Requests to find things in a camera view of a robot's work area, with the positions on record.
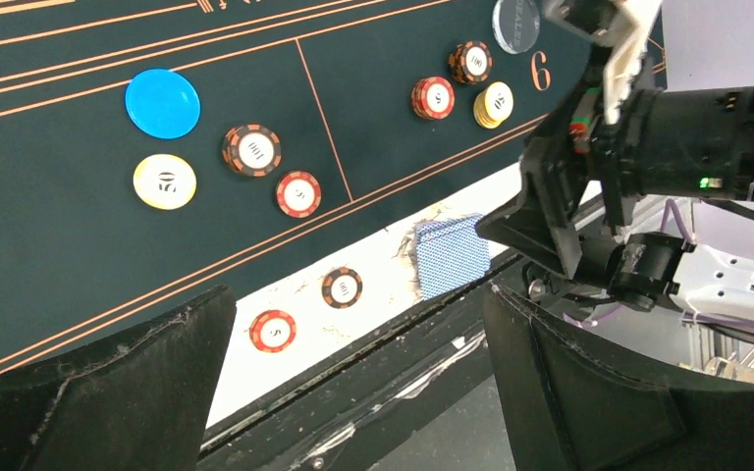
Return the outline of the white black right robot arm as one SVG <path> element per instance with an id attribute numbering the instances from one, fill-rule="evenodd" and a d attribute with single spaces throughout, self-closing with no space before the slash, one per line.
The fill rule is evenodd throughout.
<path id="1" fill-rule="evenodd" d="M 477 233 L 548 272 L 754 336 L 754 260 L 662 233 L 616 236 L 646 195 L 692 197 L 754 221 L 754 86 L 656 88 L 646 70 L 657 1 L 548 1 L 545 17 L 592 42 L 579 81 L 528 137 L 519 194 Z M 602 189 L 611 237 L 580 235 L 587 185 Z"/>

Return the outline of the red poker chip stack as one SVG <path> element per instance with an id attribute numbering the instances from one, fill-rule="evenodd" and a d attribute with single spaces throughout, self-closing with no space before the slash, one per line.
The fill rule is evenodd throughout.
<path id="1" fill-rule="evenodd" d="M 296 321 L 282 310 L 266 310 L 257 315 L 249 327 L 249 340 L 259 351 L 278 353 L 296 339 Z"/>

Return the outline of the black mounting rail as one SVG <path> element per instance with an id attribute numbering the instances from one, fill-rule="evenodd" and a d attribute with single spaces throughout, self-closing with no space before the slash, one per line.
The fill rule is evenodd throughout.
<path id="1" fill-rule="evenodd" d="M 407 310 L 234 413 L 205 434 L 198 468 L 368 468 L 490 377 L 485 289 L 542 276 L 505 251 L 481 280 Z"/>

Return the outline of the green poker table mat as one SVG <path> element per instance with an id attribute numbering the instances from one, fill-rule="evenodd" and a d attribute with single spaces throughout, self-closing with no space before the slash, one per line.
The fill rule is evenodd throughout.
<path id="1" fill-rule="evenodd" d="M 156 316 L 214 284 L 249 293 L 514 163 L 524 136 L 584 70 L 583 37 L 550 22 L 535 45 L 497 46 L 490 1 L 0 1 L 0 376 Z M 456 82 L 448 56 L 480 40 L 488 78 Z M 171 140 L 129 119 L 148 69 L 197 89 L 197 126 Z M 424 120 L 410 95 L 442 77 L 455 106 Z M 495 81 L 512 114 L 479 126 Z M 227 131 L 281 140 L 262 178 L 232 171 Z M 193 199 L 159 210 L 137 164 L 172 154 Z M 306 171 L 318 209 L 285 215 L 279 179 Z"/>

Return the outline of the yellow chip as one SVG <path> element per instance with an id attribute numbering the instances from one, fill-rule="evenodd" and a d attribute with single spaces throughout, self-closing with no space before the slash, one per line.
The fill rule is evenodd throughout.
<path id="1" fill-rule="evenodd" d="M 153 154 L 142 159 L 133 173 L 135 194 L 146 205 L 175 210 L 187 205 L 197 190 L 192 166 L 172 154 Z"/>
<path id="2" fill-rule="evenodd" d="M 495 81 L 476 96 L 473 115 L 479 126 L 494 129 L 512 114 L 513 107 L 514 97 L 510 87 L 502 81 Z"/>

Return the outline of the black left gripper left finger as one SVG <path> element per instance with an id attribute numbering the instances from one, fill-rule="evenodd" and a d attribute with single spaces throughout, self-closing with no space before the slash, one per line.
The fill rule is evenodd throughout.
<path id="1" fill-rule="evenodd" d="M 218 286 L 0 376 L 0 470 L 191 470 L 230 342 Z"/>

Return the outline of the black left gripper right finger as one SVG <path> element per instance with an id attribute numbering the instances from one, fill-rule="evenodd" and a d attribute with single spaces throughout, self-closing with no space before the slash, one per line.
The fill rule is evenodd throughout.
<path id="1" fill-rule="evenodd" d="M 650 358 L 487 286 L 483 319 L 519 470 L 754 470 L 754 384 Z"/>

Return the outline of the brown poker chip stack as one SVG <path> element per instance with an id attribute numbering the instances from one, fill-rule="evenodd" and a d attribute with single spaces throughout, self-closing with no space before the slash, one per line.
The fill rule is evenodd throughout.
<path id="1" fill-rule="evenodd" d="M 327 305 L 336 309 L 354 306 L 363 292 L 363 281 L 356 270 L 341 267 L 329 272 L 323 279 L 321 295 Z"/>

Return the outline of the blue playing card deck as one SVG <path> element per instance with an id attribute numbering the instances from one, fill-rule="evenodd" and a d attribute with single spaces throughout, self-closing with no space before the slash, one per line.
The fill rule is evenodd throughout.
<path id="1" fill-rule="evenodd" d="M 481 217 L 475 213 L 416 226 L 414 259 L 423 300 L 470 284 L 490 269 L 489 243 L 475 230 Z"/>

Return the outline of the white round button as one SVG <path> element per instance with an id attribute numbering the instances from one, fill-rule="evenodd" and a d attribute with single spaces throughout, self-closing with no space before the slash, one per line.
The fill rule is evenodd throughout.
<path id="1" fill-rule="evenodd" d="M 498 0 L 492 14 L 499 47 L 517 55 L 530 50 L 540 35 L 541 17 L 533 0 Z"/>

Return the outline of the blue round button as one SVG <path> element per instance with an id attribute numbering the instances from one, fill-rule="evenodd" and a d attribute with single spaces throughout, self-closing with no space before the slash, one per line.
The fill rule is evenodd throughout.
<path id="1" fill-rule="evenodd" d="M 197 126 L 202 111 L 195 86 L 167 69 L 148 69 L 136 74 L 126 87 L 124 106 L 140 131 L 164 140 L 189 134 Z"/>

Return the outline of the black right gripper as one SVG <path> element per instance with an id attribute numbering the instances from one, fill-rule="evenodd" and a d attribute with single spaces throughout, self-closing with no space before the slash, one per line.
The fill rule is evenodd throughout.
<path id="1" fill-rule="evenodd" d="M 754 86 L 665 91 L 647 52 L 619 123 L 609 125 L 602 72 L 610 51 L 588 40 L 582 75 L 527 138 L 520 192 L 476 226 L 568 280 L 582 279 L 593 260 L 573 221 L 589 183 L 601 187 L 612 235 L 647 195 L 754 201 Z"/>

